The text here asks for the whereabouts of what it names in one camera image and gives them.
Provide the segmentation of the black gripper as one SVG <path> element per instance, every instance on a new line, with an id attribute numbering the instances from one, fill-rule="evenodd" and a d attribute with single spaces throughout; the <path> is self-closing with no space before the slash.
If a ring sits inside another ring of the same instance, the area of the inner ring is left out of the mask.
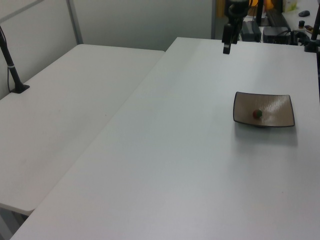
<path id="1" fill-rule="evenodd" d="M 242 30 L 243 20 L 248 14 L 249 7 L 249 0 L 226 1 L 228 23 L 224 26 L 222 34 L 223 54 L 230 54 L 231 42 L 237 44 Z"/>

